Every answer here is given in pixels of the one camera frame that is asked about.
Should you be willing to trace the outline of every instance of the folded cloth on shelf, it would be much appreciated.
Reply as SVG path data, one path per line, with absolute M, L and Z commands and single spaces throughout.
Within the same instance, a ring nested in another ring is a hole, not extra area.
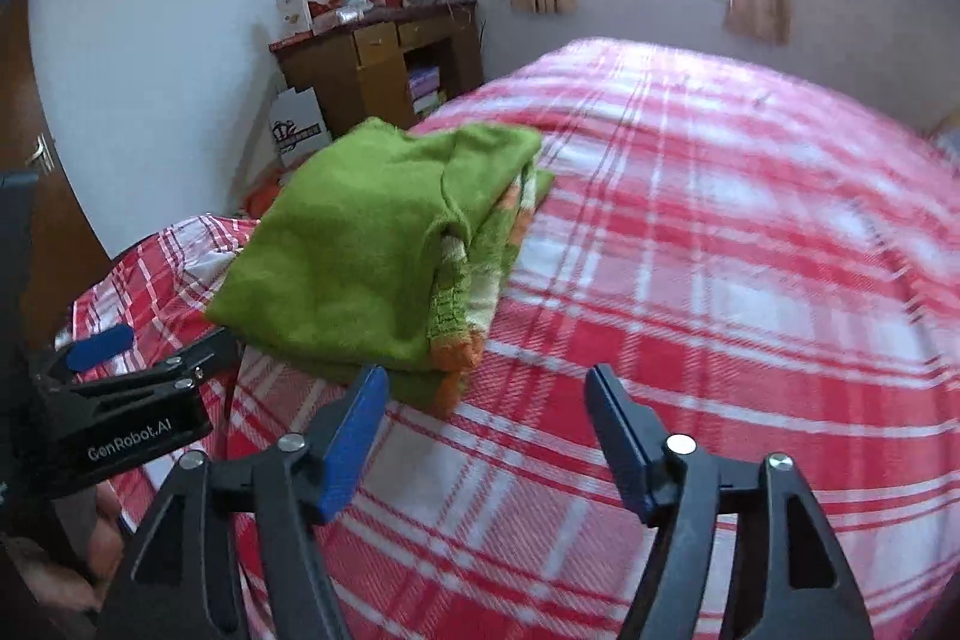
M 380 363 L 396 399 L 447 415 L 549 187 L 540 144 L 515 125 L 413 137 L 369 119 L 301 167 L 208 317 L 328 380 Z

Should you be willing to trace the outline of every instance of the white and red checkered bedspread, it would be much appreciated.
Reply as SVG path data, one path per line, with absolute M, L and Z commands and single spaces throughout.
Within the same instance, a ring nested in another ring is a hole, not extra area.
M 877 637 L 908 636 L 960 562 L 960 191 L 944 159 L 841 95 L 606 40 L 419 130 L 467 121 L 541 129 L 558 176 L 453 420 L 391 405 L 354 502 L 320 532 L 355 637 L 616 635 L 653 535 L 619 506 L 584 413 L 595 362 L 713 453 L 792 453 Z M 251 229 L 197 218 L 145 242 L 78 301 L 75 334 L 135 325 L 138 354 L 113 371 L 189 342 Z M 235 389 L 205 391 L 220 455 L 266 447 L 336 393 L 248 350 Z M 131 519 L 171 463 L 118 480 Z M 262 615 L 248 521 L 240 550 Z M 704 635 L 732 550 L 725 519 Z

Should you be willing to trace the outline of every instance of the green towel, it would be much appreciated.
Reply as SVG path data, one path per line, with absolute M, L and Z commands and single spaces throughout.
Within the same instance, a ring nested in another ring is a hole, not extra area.
M 330 380 L 381 363 L 397 399 L 430 408 L 445 374 L 428 335 L 443 242 L 472 246 L 540 144 L 520 126 L 413 137 L 369 119 L 296 172 L 208 317 Z

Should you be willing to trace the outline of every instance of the desk drawer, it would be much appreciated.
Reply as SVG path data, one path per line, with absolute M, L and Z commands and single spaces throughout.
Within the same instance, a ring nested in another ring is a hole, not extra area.
M 390 60 L 400 52 L 397 45 L 397 27 L 393 23 L 378 23 L 360 28 L 354 31 L 353 40 L 357 45 L 361 66 L 373 66 L 375 63 Z
M 397 30 L 400 32 L 400 47 L 404 49 L 426 47 L 428 44 L 448 37 L 451 28 L 451 20 L 445 16 L 397 25 Z

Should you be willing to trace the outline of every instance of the metal screw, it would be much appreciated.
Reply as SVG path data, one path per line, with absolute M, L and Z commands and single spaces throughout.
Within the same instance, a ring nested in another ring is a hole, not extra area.
M 793 469 L 793 459 L 786 453 L 770 453 L 770 456 L 767 456 L 767 461 L 774 469 Z
M 182 469 L 196 469 L 206 461 L 206 453 L 203 451 L 187 451 L 177 462 Z
M 277 440 L 277 447 L 280 447 L 283 453 L 294 453 L 294 451 L 299 451 L 304 445 L 306 445 L 304 436 L 302 434 L 296 434 L 295 432 L 285 434 Z
M 689 456 L 697 450 L 697 441 L 689 434 L 670 434 L 666 446 L 678 456 Z

